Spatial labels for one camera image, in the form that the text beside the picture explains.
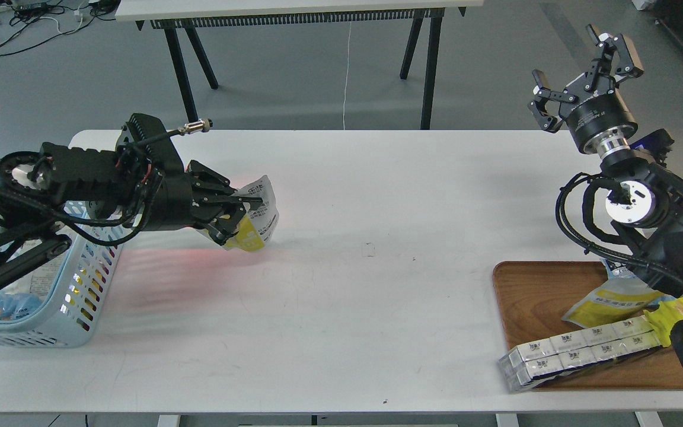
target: wooden tray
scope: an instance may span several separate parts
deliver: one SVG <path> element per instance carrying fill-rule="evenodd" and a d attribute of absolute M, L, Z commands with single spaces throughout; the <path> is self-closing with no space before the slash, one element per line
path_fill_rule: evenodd
<path fill-rule="evenodd" d="M 581 298 L 607 280 L 599 262 L 502 262 L 494 269 L 502 326 L 508 349 L 580 327 L 561 320 Z M 639 388 L 683 389 L 683 369 L 673 349 L 616 365 L 596 367 L 580 375 L 559 378 L 547 389 Z"/>

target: yellow snack bag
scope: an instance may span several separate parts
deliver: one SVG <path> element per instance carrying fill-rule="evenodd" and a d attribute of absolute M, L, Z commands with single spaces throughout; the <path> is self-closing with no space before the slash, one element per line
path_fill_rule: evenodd
<path fill-rule="evenodd" d="M 608 280 L 577 302 L 563 316 L 580 327 L 595 327 L 634 316 L 645 305 L 663 296 L 651 289 L 626 266 L 602 260 Z"/>
<path fill-rule="evenodd" d="M 279 211 L 276 209 L 276 195 L 268 176 L 262 176 L 255 182 L 242 187 L 235 196 L 262 197 L 263 204 L 255 211 L 248 211 L 239 221 L 236 235 L 229 238 L 222 248 L 233 248 L 254 252 L 265 247 L 279 223 Z M 208 236 L 206 230 L 198 230 Z"/>

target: plastic basket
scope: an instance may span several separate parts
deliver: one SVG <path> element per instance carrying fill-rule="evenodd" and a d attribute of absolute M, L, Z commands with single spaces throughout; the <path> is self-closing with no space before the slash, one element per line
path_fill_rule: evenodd
<path fill-rule="evenodd" d="M 68 203 L 70 213 L 84 214 L 83 203 Z M 101 240 L 115 240 L 122 227 L 84 230 Z M 0 344 L 18 347 L 77 347 L 94 333 L 122 245 L 104 247 L 73 238 L 57 278 L 40 308 L 27 317 L 0 321 Z"/>

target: connector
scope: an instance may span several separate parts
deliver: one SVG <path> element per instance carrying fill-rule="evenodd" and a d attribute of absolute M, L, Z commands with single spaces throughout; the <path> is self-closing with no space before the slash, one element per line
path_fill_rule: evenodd
<path fill-rule="evenodd" d="M 191 135 L 197 132 L 208 132 L 212 127 L 212 120 L 210 119 L 199 119 L 196 122 L 187 123 L 182 127 L 178 128 L 181 135 Z"/>

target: black robotic arm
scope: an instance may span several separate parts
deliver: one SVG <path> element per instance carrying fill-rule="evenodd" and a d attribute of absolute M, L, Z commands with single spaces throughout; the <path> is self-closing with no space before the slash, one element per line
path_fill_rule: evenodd
<path fill-rule="evenodd" d="M 123 125 L 114 151 L 67 148 L 45 142 L 39 152 L 0 159 L 0 289 L 70 248 L 63 226 L 88 241 L 114 246 L 144 230 L 205 230 L 219 245 L 238 232 L 247 211 L 263 201 L 234 195 L 230 181 L 192 160 L 184 168 L 170 138 L 207 132 L 209 120 L 166 130 L 147 114 Z M 87 217 L 65 212 L 69 200 L 85 202 Z M 81 226 L 129 232 L 103 241 Z M 37 246 L 16 254 L 26 241 Z"/>
<path fill-rule="evenodd" d="M 680 297 L 683 295 L 683 179 L 666 168 L 666 156 L 673 140 L 663 129 L 630 144 L 637 122 L 618 92 L 628 78 L 638 78 L 643 67 L 627 36 L 611 36 L 588 26 L 598 52 L 591 67 L 562 91 L 550 89 L 544 73 L 534 70 L 537 86 L 528 104 L 540 129 L 557 132 L 563 123 L 569 128 L 577 149 L 600 157 L 601 172 L 580 173 L 561 188 L 556 202 L 556 221 L 562 232 L 585 249 L 605 259 L 626 264 L 653 289 Z M 619 63 L 613 69 L 615 55 Z M 548 102 L 559 103 L 556 116 L 547 110 Z M 583 222 L 600 243 L 628 247 L 629 253 L 615 251 L 580 233 L 566 214 L 566 200 L 572 190 L 586 184 L 583 193 Z M 612 218 L 615 234 L 594 224 L 595 193 L 609 190 L 605 210 Z M 639 229 L 651 229 L 643 234 Z M 683 321 L 671 333 L 683 365 Z"/>

